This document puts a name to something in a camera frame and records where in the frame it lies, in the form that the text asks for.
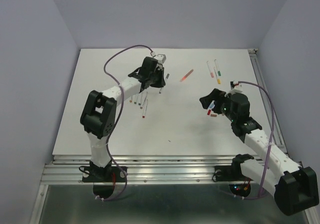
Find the blue pen cap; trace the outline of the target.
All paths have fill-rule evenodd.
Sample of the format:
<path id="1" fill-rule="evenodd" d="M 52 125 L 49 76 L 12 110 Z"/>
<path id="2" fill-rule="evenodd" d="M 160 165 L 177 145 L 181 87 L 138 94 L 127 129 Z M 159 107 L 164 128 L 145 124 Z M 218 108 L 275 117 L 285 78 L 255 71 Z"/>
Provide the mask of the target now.
<path id="1" fill-rule="evenodd" d="M 215 107 L 215 102 L 212 101 L 211 104 L 209 105 L 209 109 L 213 109 Z"/>

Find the brown capped marker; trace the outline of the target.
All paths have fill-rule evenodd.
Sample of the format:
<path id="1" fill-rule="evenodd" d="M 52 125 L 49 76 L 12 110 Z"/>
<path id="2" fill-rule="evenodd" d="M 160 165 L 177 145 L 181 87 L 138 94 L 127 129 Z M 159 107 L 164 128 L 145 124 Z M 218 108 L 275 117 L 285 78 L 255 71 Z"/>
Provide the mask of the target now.
<path id="1" fill-rule="evenodd" d="M 147 97 L 148 96 L 148 92 L 145 92 L 145 97 L 144 97 L 144 99 L 143 99 L 143 102 L 142 102 L 142 104 L 141 104 L 141 109 L 143 109 L 144 107 L 145 107 L 145 103 L 146 103 L 146 101 L 147 101 Z"/>

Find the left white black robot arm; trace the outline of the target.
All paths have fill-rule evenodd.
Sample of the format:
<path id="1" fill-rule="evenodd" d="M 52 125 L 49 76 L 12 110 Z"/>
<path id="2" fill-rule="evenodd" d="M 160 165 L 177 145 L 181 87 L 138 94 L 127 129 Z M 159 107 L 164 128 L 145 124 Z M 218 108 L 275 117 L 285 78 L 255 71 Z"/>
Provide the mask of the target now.
<path id="1" fill-rule="evenodd" d="M 128 74 L 122 82 L 102 92 L 91 91 L 80 116 L 80 123 L 87 132 L 91 148 L 90 166 L 101 181 L 108 180 L 111 158 L 107 152 L 107 138 L 116 124 L 116 111 L 124 101 L 149 87 L 162 88 L 165 84 L 164 63 L 166 55 L 145 57 L 142 66 Z"/>

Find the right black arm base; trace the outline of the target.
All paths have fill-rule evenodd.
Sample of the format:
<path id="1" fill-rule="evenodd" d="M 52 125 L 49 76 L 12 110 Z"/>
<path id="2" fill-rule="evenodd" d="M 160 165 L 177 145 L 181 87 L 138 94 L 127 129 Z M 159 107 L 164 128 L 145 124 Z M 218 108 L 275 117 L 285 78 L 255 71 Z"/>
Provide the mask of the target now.
<path id="1" fill-rule="evenodd" d="M 214 173 L 212 176 L 213 182 L 221 181 L 246 181 L 251 180 L 249 177 L 244 176 L 241 169 L 241 164 L 249 160 L 258 162 L 253 156 L 249 154 L 238 154 L 233 159 L 230 165 L 216 165 L 214 166 Z"/>

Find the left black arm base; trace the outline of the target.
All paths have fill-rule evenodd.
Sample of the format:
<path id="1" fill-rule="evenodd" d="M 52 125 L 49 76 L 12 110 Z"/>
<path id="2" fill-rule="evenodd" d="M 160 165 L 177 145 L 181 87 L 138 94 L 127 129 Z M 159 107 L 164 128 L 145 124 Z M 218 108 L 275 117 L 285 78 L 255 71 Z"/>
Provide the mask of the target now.
<path id="1" fill-rule="evenodd" d="M 84 183 L 125 183 L 125 175 L 116 166 L 107 165 L 105 168 L 93 166 L 80 166 L 82 182 Z"/>

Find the orange highlighter pen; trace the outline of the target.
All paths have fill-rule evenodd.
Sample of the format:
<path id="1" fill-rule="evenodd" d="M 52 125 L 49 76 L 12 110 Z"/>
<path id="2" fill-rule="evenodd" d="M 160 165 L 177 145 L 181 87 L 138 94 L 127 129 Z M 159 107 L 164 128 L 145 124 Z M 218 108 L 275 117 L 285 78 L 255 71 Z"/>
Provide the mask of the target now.
<path id="1" fill-rule="evenodd" d="M 194 71 L 194 69 L 191 69 L 190 71 L 188 71 L 181 79 L 180 82 L 183 82 L 190 74 L 192 74 Z"/>

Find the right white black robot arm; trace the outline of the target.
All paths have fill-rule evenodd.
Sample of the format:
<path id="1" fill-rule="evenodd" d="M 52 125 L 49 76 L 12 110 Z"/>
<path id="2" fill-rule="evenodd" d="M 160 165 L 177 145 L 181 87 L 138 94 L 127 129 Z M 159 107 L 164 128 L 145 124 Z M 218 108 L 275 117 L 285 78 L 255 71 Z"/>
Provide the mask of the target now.
<path id="1" fill-rule="evenodd" d="M 302 167 L 280 150 L 264 132 L 262 126 L 250 116 L 250 102 L 240 90 L 228 93 L 219 89 L 199 99 L 204 109 L 224 115 L 231 129 L 242 143 L 263 161 L 259 164 L 249 154 L 238 154 L 226 170 L 216 173 L 216 179 L 227 174 L 228 181 L 249 178 L 273 196 L 285 215 L 293 215 L 319 204 L 318 180 L 311 167 Z"/>

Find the red capped marker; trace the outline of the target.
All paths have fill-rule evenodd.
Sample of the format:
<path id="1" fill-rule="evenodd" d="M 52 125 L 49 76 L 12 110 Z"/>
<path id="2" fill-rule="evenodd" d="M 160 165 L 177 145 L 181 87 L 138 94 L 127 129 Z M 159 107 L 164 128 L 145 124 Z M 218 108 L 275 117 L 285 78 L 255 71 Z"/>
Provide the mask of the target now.
<path id="1" fill-rule="evenodd" d="M 146 99 L 145 104 L 143 105 L 142 118 L 145 118 L 145 117 L 146 117 L 147 107 L 148 107 L 148 99 Z"/>

